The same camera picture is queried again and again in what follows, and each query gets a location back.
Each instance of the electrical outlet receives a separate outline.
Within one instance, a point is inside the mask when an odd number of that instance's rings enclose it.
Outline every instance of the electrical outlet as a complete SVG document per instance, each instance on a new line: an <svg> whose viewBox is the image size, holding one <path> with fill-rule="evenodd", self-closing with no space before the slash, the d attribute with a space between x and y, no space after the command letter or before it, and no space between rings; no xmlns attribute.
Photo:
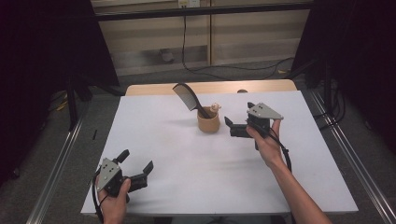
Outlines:
<svg viewBox="0 0 396 224"><path fill-rule="evenodd" d="M188 7L200 7L200 0L189 0Z"/></svg>
<svg viewBox="0 0 396 224"><path fill-rule="evenodd" d="M189 0L178 0L179 8L188 7L188 6L189 6Z"/></svg>

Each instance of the gray floor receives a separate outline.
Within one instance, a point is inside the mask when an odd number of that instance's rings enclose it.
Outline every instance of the gray floor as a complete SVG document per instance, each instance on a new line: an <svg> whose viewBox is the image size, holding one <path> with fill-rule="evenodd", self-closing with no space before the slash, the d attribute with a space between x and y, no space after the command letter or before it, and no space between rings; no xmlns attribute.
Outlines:
<svg viewBox="0 0 396 224"><path fill-rule="evenodd" d="M292 60L285 61L277 69L287 70L291 63ZM274 62L244 63L238 64L238 66L264 67L271 64ZM273 71L273 69L247 71L231 68L212 68L201 71L217 76L212 77L204 74L192 74L185 70L173 70L141 76L120 77L121 86L119 89L126 90L126 87L131 84L221 80L218 77L232 80L262 79L273 74ZM272 78L283 76L274 74ZM298 77L295 83L298 89L302 90L312 114L319 114L309 91L304 86L304 77ZM82 103L78 100L78 108L86 107L88 110L82 121L78 138L65 162L48 209L45 210L45 216L40 222L99 223L96 218L85 217L79 211L89 188L88 182L105 146L120 98L96 88L92 88L92 92L93 99L89 103ZM57 104L59 104L58 101L53 102L52 107ZM396 207L395 155L387 149L380 136L366 128L364 122L359 110L347 101L346 116L340 126L350 144L359 154L367 172L394 208ZM318 126L321 127L323 124L323 120L319 119ZM21 166L21 177L9 180L0 188L0 223L26 223L64 145L64 140L68 135L68 125L67 108L62 111L54 110L50 113L35 147L32 148ZM354 214L330 215L332 221L334 223L384 223L372 199L368 196L366 189L347 160L344 151L334 139L331 130L326 129L322 131L322 134L360 209L358 213ZM151 217L128 217L126 223L153 223L153 219Z"/></svg>

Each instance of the table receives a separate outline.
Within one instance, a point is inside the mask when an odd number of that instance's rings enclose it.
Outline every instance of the table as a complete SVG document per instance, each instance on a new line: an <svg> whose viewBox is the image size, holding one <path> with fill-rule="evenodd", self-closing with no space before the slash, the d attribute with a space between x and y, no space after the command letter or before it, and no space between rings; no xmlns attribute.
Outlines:
<svg viewBox="0 0 396 224"><path fill-rule="evenodd" d="M283 115L280 138L305 190L326 213L358 211L304 97L291 84L289 80L189 83L202 105L218 101L220 117L235 123L246 119L247 101L263 101ZM288 213L253 140L231 137L223 120L217 133L201 133L196 112L172 95L173 86L132 86L129 96L120 100L102 158L113 159L129 148L131 156L120 165L125 175L139 174L154 162L148 187L130 194L127 212L151 217ZM248 93L226 93L240 89ZM94 213L90 192L81 213Z"/></svg>

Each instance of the wrist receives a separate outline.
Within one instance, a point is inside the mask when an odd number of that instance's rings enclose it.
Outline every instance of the wrist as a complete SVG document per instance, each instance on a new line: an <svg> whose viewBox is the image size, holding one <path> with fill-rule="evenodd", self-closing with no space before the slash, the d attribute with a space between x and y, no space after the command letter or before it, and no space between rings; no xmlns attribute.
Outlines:
<svg viewBox="0 0 396 224"><path fill-rule="evenodd" d="M272 170L278 170L287 167L282 158L277 158L267 163L267 166Z"/></svg>
<svg viewBox="0 0 396 224"><path fill-rule="evenodd" d="M122 221L119 220L118 218L114 218L114 219L105 219L104 224L122 224Z"/></svg>

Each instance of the brown cup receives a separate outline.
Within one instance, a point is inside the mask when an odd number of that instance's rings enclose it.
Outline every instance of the brown cup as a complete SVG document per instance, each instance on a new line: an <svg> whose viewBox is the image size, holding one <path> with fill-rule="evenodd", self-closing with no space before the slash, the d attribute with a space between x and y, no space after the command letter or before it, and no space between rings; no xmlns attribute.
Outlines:
<svg viewBox="0 0 396 224"><path fill-rule="evenodd" d="M209 106L203 106L206 113L213 119L205 119L202 114L198 111L198 128L204 133L216 133L220 127L219 112L214 113L210 111Z"/></svg>

